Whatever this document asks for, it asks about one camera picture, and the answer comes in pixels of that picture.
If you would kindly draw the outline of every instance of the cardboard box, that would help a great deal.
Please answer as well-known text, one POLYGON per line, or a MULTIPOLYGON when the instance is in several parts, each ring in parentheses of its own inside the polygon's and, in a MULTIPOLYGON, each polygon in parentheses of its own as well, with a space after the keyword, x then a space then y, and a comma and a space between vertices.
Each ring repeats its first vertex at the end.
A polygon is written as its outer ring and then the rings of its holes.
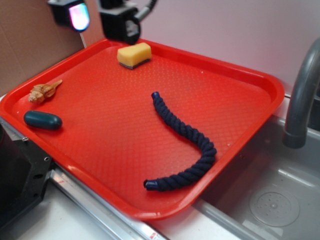
POLYGON ((79 33, 55 24, 46 0, 2 1, 0 96, 83 48, 79 33))

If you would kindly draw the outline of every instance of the sink basin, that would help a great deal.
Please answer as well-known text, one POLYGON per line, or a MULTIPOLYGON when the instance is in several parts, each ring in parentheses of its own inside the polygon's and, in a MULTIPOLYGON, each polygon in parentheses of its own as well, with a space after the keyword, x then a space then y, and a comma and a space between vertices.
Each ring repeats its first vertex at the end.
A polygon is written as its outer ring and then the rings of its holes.
POLYGON ((320 134, 308 130, 305 146, 290 149, 282 144, 284 124, 272 116, 201 199, 210 206, 205 210, 209 215, 237 226, 252 239, 316 240, 320 134))

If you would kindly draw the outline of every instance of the white wall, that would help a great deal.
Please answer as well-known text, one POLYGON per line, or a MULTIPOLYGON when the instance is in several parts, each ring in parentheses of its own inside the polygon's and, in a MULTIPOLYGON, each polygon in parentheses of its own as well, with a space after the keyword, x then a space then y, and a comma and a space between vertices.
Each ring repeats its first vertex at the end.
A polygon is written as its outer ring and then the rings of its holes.
POLYGON ((143 39, 269 73, 287 93, 318 37, 320 0, 158 0, 142 22, 143 39))

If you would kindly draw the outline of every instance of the sink drain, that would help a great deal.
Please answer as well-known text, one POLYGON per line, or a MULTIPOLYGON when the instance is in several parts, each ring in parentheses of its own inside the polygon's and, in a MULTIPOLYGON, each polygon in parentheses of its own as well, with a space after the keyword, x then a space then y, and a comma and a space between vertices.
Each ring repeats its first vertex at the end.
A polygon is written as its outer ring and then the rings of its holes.
POLYGON ((253 193, 250 210, 260 222, 272 227, 284 227, 298 218, 300 207, 292 194, 270 186, 253 193))

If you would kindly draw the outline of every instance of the dark green soap bar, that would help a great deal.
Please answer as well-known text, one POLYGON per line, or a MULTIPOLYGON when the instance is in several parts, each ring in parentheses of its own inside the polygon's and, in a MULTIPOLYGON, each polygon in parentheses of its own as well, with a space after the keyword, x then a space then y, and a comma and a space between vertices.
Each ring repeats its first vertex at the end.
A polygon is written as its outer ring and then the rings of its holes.
POLYGON ((27 125, 40 129, 57 130, 62 126, 60 117, 43 111, 27 111, 23 120, 27 125))

